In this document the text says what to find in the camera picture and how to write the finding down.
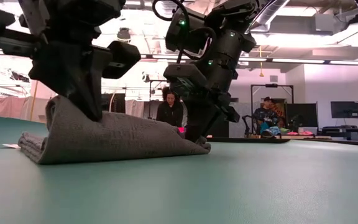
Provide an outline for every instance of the black jacket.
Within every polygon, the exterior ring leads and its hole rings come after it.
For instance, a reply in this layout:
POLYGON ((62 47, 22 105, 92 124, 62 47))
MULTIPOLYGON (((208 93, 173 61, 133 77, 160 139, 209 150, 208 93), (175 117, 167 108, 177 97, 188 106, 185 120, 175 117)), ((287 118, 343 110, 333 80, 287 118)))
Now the black jacket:
POLYGON ((172 107, 164 101, 158 106, 157 121, 166 122, 172 126, 181 127, 183 121, 183 105, 180 102, 175 102, 172 107))

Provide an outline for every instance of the gray towel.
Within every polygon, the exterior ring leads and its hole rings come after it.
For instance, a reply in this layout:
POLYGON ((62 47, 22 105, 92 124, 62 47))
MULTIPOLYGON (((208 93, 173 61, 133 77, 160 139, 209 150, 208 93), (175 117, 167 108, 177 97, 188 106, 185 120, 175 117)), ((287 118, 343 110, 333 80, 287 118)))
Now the gray towel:
POLYGON ((103 113, 100 122, 93 122, 62 96, 48 102, 46 115, 48 137, 24 133, 18 143, 38 164, 187 156, 211 150, 205 139, 185 140, 167 123, 121 113, 103 113))

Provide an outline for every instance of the man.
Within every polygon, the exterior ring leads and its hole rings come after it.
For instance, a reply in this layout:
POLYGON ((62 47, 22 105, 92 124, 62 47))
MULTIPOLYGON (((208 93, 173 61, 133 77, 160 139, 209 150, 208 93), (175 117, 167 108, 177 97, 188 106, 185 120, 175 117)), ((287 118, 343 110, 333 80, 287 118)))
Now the man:
POLYGON ((277 122, 278 116, 276 112, 272 110, 273 106, 273 99, 266 97, 263 106, 255 110, 254 117, 259 124, 258 129, 256 130, 257 134, 260 134, 266 127, 269 128, 277 122))

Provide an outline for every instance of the white paper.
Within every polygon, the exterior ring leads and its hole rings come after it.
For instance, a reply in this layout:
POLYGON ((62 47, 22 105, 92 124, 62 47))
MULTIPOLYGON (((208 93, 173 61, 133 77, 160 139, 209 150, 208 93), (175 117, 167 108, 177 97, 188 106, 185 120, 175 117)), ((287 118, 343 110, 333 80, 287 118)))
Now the white paper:
POLYGON ((2 144, 2 145, 11 149, 20 149, 20 146, 18 146, 17 144, 2 144))

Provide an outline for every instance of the person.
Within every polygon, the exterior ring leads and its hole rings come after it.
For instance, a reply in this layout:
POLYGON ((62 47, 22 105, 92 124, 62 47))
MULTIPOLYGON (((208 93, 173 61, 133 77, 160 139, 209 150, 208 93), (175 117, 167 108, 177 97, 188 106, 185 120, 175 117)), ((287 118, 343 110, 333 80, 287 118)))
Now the person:
POLYGON ((255 110, 254 117, 259 124, 256 130, 257 134, 266 129, 266 127, 269 128, 277 123, 278 116, 276 112, 272 110, 273 106, 273 99, 266 97, 264 99, 263 105, 255 110))
POLYGON ((156 120, 166 122, 172 126, 182 127, 183 105, 180 103, 179 97, 169 87, 164 87, 162 89, 162 98, 164 102, 158 106, 156 120))

